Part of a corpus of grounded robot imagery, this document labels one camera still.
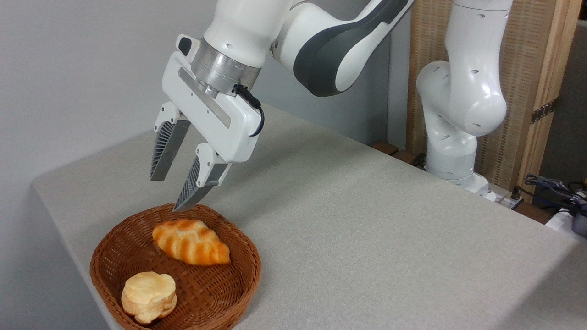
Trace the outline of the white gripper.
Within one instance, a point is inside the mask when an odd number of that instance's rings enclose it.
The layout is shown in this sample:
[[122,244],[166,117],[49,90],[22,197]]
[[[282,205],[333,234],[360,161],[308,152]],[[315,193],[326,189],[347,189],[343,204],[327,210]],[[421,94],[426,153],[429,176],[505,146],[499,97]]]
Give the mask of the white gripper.
[[234,87],[252,88],[260,68],[223,55],[205,40],[179,35],[163,74],[162,88],[171,102],[163,103],[156,132],[150,181],[163,181],[192,125],[208,143],[196,158],[173,209],[187,211],[212,188],[220,186],[231,163],[246,162],[255,148],[261,124],[256,107]]

